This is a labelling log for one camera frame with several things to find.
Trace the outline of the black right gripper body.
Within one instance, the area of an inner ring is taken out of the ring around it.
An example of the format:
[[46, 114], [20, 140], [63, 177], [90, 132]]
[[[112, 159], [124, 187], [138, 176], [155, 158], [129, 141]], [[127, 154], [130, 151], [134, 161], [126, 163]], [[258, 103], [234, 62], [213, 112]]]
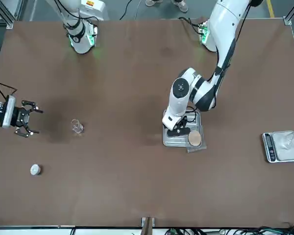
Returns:
[[12, 114], [11, 126], [28, 127], [29, 110], [24, 107], [15, 107]]

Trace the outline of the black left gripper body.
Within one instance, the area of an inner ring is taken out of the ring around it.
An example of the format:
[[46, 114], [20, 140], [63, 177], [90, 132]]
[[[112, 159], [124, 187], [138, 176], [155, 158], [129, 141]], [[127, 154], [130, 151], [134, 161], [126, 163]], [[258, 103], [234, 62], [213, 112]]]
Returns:
[[188, 123], [188, 119], [187, 116], [184, 116], [175, 126], [174, 129], [181, 129], [184, 128], [186, 126], [186, 124]]

